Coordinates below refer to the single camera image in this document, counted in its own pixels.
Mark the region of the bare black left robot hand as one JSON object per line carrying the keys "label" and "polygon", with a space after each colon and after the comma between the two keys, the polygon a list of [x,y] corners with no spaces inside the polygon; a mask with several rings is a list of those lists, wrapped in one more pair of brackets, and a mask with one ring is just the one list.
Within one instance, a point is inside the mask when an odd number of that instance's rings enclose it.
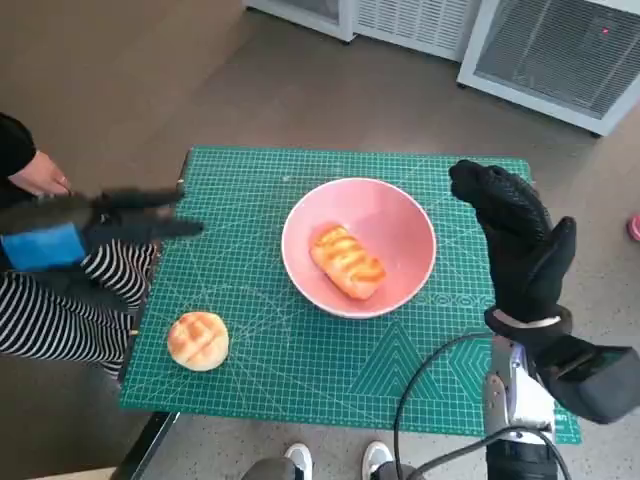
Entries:
{"label": "bare black left robot hand", "polygon": [[204,229],[201,222],[159,213],[183,197],[177,187],[125,189],[96,197],[45,197],[5,208],[1,211],[1,269],[42,272],[80,264],[113,240],[144,245],[198,235]]}

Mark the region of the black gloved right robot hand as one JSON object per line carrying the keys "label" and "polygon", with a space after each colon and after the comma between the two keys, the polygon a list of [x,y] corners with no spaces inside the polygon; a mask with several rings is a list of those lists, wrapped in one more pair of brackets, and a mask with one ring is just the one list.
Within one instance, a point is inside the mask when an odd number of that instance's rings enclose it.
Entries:
{"label": "black gloved right robot hand", "polygon": [[485,234],[497,309],[522,323],[558,316],[575,219],[553,224],[533,187],[502,167],[461,160],[449,176],[452,194],[474,208]]}

